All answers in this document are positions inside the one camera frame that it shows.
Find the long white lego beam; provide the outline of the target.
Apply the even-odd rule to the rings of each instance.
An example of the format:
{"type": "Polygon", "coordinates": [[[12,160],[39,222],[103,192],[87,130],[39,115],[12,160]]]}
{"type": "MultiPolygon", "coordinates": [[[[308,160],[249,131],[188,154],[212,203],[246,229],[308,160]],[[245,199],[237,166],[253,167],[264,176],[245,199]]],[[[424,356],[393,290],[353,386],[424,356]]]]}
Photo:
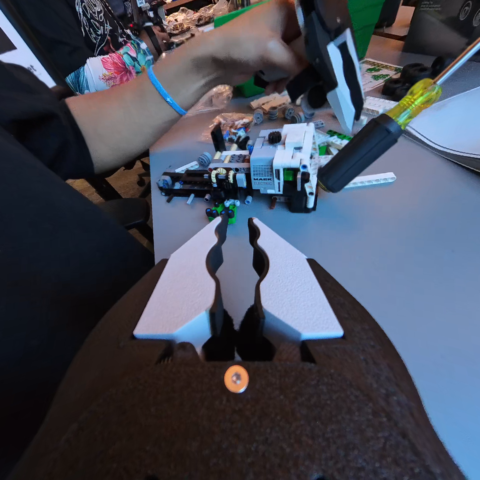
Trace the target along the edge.
{"type": "Polygon", "coordinates": [[[377,117],[391,110],[397,104],[397,101],[367,96],[363,104],[362,112],[377,117]]]}
{"type": "Polygon", "coordinates": [[[357,176],[351,180],[344,189],[359,188],[369,185],[377,185],[382,183],[393,183],[397,179],[393,172],[386,172],[373,175],[357,176]]]}

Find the small green lego assembly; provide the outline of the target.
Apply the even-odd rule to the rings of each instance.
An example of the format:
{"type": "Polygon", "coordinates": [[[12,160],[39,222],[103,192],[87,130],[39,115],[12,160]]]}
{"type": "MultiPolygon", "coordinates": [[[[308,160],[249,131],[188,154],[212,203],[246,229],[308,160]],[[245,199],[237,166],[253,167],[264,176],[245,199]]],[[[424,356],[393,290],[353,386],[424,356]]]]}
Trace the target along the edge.
{"type": "Polygon", "coordinates": [[[218,217],[225,216],[228,218],[228,224],[236,223],[237,209],[240,206],[239,200],[225,200],[224,202],[214,202],[213,207],[208,207],[205,214],[209,221],[213,221],[218,217]]]}

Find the clear bag of lego parts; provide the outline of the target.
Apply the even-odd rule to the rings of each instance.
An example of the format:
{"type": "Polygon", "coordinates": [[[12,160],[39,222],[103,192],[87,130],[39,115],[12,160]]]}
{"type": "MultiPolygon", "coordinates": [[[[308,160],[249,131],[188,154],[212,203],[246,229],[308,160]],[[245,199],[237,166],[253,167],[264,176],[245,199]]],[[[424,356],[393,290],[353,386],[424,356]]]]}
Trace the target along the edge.
{"type": "Polygon", "coordinates": [[[215,116],[209,123],[208,127],[204,129],[201,134],[202,141],[212,140],[212,130],[219,126],[223,138],[226,143],[230,138],[236,138],[239,132],[244,132],[245,135],[249,135],[251,127],[254,124],[254,117],[252,114],[243,114],[238,112],[232,113],[220,113],[215,116]]]}

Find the white curved sheet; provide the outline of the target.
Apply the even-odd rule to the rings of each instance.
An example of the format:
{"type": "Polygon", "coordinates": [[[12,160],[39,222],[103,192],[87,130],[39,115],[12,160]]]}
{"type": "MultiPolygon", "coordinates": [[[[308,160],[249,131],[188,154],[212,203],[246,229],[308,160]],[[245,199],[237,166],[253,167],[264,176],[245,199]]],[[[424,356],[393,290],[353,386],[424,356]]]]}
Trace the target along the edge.
{"type": "Polygon", "coordinates": [[[405,135],[440,156],[480,171],[480,88],[435,103],[405,129],[405,135]]]}

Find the black office chair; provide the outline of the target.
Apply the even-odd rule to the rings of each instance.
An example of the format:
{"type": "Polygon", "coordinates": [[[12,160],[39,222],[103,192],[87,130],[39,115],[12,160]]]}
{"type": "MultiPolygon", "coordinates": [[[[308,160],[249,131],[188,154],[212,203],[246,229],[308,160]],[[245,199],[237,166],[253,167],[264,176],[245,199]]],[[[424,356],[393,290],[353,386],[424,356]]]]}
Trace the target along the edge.
{"type": "Polygon", "coordinates": [[[122,167],[81,179],[81,181],[87,183],[102,199],[97,206],[104,213],[114,219],[125,230],[137,231],[153,247],[153,228],[148,224],[151,218],[151,206],[147,201],[147,196],[152,191],[148,150],[139,154],[122,167]],[[108,181],[108,178],[120,170],[132,170],[137,162],[143,168],[143,172],[138,174],[137,184],[143,189],[137,197],[123,197],[108,181]]]}

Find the black cardboard box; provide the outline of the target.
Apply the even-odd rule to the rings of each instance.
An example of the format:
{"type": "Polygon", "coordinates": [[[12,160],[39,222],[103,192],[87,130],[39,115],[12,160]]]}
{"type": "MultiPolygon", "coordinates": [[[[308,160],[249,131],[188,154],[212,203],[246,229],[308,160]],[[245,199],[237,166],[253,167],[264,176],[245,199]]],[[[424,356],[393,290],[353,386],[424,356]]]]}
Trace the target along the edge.
{"type": "Polygon", "coordinates": [[[478,0],[419,0],[403,51],[457,57],[480,35],[478,0]]]}

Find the white and black lego truck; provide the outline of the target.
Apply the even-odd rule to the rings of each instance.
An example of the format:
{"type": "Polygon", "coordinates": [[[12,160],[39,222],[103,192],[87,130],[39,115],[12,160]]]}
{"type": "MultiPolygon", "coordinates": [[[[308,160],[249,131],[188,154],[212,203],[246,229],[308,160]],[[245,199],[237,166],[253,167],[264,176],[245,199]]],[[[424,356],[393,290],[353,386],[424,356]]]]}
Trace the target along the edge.
{"type": "Polygon", "coordinates": [[[165,171],[157,181],[161,195],[214,202],[241,199],[249,205],[253,195],[270,197],[271,208],[285,202],[291,213],[317,208],[317,174],[322,161],[314,123],[285,124],[281,130],[262,130],[254,144],[240,150],[217,151],[208,169],[198,162],[165,171]]]}

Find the person's left forearm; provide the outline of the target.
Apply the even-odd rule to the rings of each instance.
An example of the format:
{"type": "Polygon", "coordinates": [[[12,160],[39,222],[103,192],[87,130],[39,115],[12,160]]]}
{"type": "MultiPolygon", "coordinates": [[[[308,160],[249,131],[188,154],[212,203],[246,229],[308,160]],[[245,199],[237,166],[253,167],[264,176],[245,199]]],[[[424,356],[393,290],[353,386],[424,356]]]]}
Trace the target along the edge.
{"type": "MultiPolygon", "coordinates": [[[[175,63],[156,64],[153,72],[180,105],[180,94],[173,85],[178,72],[175,63]]],[[[133,159],[181,118],[152,86],[147,72],[107,91],[72,97],[66,104],[85,139],[94,173],[110,171],[133,159]]]]}

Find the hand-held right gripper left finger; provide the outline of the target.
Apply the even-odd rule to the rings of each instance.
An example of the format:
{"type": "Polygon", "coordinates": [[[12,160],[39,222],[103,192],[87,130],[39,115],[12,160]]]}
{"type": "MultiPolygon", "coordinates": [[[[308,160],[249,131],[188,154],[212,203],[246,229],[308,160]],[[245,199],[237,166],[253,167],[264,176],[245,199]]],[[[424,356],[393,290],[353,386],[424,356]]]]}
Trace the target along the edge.
{"type": "Polygon", "coordinates": [[[141,317],[136,339],[188,342],[211,361],[235,358],[235,330],[219,279],[228,217],[217,217],[166,261],[141,317]]]}

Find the blue wristband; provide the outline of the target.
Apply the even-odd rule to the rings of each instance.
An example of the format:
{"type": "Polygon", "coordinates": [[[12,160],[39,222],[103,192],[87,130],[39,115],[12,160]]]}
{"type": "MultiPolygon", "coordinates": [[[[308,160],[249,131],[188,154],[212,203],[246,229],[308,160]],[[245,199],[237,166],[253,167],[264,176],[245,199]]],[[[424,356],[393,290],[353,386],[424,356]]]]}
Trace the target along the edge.
{"type": "Polygon", "coordinates": [[[154,71],[153,71],[153,66],[151,65],[147,69],[147,76],[148,79],[150,80],[152,86],[154,89],[157,91],[157,93],[160,95],[160,97],[174,110],[179,114],[180,116],[185,116],[187,114],[187,111],[183,109],[168,93],[168,91],[164,88],[164,86],[160,83],[158,78],[156,77],[154,71]]]}

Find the person's left hand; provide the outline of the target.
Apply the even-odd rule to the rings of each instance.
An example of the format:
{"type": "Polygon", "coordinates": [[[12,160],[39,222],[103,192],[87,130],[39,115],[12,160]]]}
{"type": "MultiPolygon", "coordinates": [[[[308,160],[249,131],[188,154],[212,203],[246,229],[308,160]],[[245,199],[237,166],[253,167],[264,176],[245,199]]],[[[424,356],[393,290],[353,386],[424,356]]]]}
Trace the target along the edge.
{"type": "Polygon", "coordinates": [[[293,43],[301,36],[294,1],[269,1],[190,40],[176,53],[173,86],[189,109],[218,85],[238,85],[255,73],[278,72],[281,90],[308,64],[293,43]]]}

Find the white sign board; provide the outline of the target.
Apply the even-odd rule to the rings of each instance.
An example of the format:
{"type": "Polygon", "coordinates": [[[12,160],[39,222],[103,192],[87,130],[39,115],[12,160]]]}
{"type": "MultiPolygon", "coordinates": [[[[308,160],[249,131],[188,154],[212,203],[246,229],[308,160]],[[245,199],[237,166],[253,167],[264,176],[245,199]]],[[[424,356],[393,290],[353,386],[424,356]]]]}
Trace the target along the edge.
{"type": "Polygon", "coordinates": [[[0,6],[0,59],[24,67],[47,87],[63,84],[61,75],[9,1],[1,1],[0,6]]]}

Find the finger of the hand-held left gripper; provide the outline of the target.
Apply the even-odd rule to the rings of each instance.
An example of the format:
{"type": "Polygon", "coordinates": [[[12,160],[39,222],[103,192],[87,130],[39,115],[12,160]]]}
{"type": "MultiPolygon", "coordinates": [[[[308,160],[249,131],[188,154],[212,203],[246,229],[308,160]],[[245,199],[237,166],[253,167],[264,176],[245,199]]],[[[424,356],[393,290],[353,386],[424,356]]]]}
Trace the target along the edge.
{"type": "Polygon", "coordinates": [[[361,116],[364,104],[363,82],[359,57],[351,27],[347,27],[327,45],[337,86],[327,93],[344,133],[351,134],[361,116]]]}

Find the yellow and black screwdriver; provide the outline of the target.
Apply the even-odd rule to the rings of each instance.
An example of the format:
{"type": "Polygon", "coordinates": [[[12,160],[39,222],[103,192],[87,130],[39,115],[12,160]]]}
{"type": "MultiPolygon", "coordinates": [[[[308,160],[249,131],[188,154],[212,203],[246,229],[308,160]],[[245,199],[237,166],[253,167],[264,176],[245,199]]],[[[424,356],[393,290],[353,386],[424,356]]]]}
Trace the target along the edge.
{"type": "Polygon", "coordinates": [[[318,186],[338,193],[376,159],[387,152],[403,135],[408,124],[434,105],[442,93],[442,84],[462,67],[480,47],[477,38],[461,55],[434,79],[414,84],[397,105],[371,119],[325,166],[318,170],[318,186]]]}

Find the crumpled clear plastic bag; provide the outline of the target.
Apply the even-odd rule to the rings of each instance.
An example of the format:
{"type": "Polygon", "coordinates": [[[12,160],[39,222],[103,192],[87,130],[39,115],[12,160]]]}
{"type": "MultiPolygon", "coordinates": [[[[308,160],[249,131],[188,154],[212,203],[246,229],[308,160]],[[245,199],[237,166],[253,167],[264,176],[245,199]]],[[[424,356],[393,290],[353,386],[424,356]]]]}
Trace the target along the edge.
{"type": "Polygon", "coordinates": [[[165,30],[170,35],[179,35],[198,27],[212,23],[217,17],[229,12],[229,3],[219,1],[202,7],[198,11],[181,7],[176,13],[167,15],[164,21],[165,30]]]}

